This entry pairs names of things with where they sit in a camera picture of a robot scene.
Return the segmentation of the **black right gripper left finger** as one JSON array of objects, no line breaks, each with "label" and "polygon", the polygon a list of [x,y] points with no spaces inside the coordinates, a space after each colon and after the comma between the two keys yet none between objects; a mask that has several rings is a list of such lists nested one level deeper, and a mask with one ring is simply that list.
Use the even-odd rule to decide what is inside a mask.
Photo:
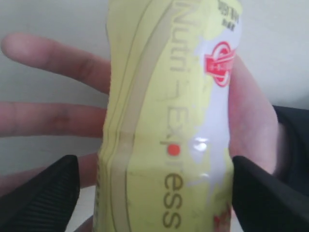
[{"label": "black right gripper left finger", "polygon": [[66,155],[0,199],[2,232],[64,232],[80,194],[78,158]]}]

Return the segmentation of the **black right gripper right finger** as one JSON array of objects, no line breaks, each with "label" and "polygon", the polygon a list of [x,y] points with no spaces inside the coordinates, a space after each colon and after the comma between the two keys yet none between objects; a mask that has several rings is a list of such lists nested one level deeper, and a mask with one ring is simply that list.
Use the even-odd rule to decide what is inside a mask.
[{"label": "black right gripper right finger", "polygon": [[234,165],[232,206],[245,232],[307,232],[309,199],[243,156]]}]

